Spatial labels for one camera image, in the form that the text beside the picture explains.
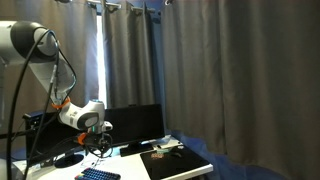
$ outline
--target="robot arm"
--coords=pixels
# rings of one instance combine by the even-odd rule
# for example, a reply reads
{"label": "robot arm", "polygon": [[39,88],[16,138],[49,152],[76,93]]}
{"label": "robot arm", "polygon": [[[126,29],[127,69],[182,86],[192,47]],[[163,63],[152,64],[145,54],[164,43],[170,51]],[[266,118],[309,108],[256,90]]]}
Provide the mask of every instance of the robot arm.
{"label": "robot arm", "polygon": [[[47,30],[34,22],[0,21],[0,56],[3,63],[23,64],[31,47]],[[70,102],[68,94],[75,85],[75,73],[61,54],[58,42],[52,33],[46,33],[37,44],[30,58],[29,67],[47,92],[50,82],[53,81],[50,97],[53,106],[61,110],[59,120],[62,123],[95,134],[112,129],[112,125],[104,121],[105,108],[102,102],[92,100],[83,108]]]}

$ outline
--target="gray curtain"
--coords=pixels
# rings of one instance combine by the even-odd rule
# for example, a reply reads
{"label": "gray curtain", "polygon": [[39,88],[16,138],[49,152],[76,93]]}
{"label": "gray curtain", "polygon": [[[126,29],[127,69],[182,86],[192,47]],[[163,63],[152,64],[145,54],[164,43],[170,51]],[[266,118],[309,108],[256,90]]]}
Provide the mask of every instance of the gray curtain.
{"label": "gray curtain", "polygon": [[122,1],[121,8],[102,10],[107,107],[126,107],[156,102],[150,14],[135,11]]}
{"label": "gray curtain", "polygon": [[167,125],[245,165],[320,178],[320,2],[173,1]]}
{"label": "gray curtain", "polygon": [[[0,20],[34,21],[52,29],[77,74],[77,84],[70,94],[72,103],[83,107],[89,99],[98,98],[96,10],[88,6],[86,0],[73,0],[68,4],[54,0],[0,1]],[[20,66],[9,66],[4,70],[5,119],[9,118],[20,70]],[[46,92],[28,69],[16,107],[15,130],[21,124],[24,113],[42,110],[45,99]],[[6,130],[7,124],[4,124],[1,133]],[[24,146],[19,140],[15,144]]]}

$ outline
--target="desk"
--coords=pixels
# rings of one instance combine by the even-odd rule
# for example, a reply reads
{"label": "desk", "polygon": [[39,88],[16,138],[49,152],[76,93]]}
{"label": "desk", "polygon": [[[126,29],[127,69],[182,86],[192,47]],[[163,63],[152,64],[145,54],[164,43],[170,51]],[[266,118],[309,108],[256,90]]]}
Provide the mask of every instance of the desk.
{"label": "desk", "polygon": [[[173,137],[166,136],[165,138],[157,141],[150,141],[150,143],[157,148],[160,145],[162,148],[168,148],[176,145],[180,145],[179,141]],[[16,162],[15,165],[23,169],[25,162]],[[147,170],[141,160],[140,154],[134,154],[130,156],[121,157],[119,148],[114,148],[112,156],[98,160],[98,158],[92,154],[88,154],[84,160],[76,165],[68,168],[56,169],[54,166],[35,170],[35,167],[30,168],[28,180],[51,180],[51,179],[74,179],[82,170],[87,167],[94,167],[96,169],[118,173],[121,175],[121,180],[149,180]],[[213,171],[211,164],[187,171],[181,174],[177,174],[166,179],[188,179],[201,174],[205,174]]]}

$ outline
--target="black monitor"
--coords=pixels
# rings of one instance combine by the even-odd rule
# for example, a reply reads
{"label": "black monitor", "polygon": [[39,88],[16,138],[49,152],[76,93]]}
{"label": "black monitor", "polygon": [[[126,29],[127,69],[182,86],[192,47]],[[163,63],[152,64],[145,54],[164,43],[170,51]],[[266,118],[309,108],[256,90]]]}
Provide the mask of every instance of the black monitor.
{"label": "black monitor", "polygon": [[106,109],[105,120],[113,125],[107,132],[112,146],[128,145],[120,149],[121,156],[153,150],[145,141],[165,136],[160,104]]}
{"label": "black monitor", "polygon": [[[26,129],[37,128],[43,113],[33,112],[26,119]],[[57,168],[69,167],[77,164],[83,159],[83,155],[74,154],[82,150],[82,147],[73,140],[82,131],[64,125],[58,121],[57,113],[46,113],[44,127],[41,131],[37,146],[32,155],[32,159],[27,163],[32,166],[40,164],[41,166],[54,165]],[[27,158],[30,156],[31,148],[34,143],[36,131],[26,135],[26,153]]]}

